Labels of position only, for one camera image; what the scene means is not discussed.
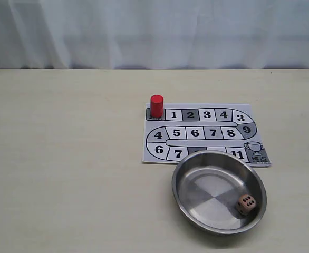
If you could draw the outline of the paper number game board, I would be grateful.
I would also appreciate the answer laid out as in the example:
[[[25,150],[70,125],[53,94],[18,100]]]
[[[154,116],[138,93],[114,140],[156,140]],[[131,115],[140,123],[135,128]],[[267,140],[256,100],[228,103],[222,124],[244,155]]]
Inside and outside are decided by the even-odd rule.
[[[249,104],[166,103],[159,118],[146,105],[143,162],[179,163],[203,150],[229,153],[251,167],[272,164]]]

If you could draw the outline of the red cylinder game piece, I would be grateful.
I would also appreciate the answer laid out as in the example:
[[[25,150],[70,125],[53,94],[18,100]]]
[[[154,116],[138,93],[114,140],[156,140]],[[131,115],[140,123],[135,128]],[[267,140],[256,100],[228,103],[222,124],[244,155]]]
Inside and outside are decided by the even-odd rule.
[[[160,118],[163,115],[163,96],[153,95],[150,98],[150,115],[153,118]]]

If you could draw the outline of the white curtain backdrop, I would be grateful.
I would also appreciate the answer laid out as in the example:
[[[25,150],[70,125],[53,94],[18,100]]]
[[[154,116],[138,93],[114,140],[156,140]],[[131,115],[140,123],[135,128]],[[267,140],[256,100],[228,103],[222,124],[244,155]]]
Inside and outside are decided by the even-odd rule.
[[[309,68],[309,1],[0,1],[0,68]]]

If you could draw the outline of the wooden die black pips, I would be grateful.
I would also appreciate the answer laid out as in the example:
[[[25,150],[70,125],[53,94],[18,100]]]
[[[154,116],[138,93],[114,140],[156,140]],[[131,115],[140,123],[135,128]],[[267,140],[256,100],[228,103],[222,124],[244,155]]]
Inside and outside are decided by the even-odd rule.
[[[248,194],[240,196],[236,203],[237,211],[244,216],[247,216],[255,207],[256,201],[254,197]]]

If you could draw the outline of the stainless steel round dish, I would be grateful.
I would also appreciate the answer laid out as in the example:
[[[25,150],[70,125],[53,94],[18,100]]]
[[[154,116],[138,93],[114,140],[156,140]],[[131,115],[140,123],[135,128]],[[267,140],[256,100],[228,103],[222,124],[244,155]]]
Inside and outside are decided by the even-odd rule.
[[[265,214],[265,186],[247,163],[226,152],[204,150],[183,158],[171,180],[180,213],[195,227],[213,235],[237,235],[256,226]],[[247,215],[236,209],[240,196],[254,197]]]

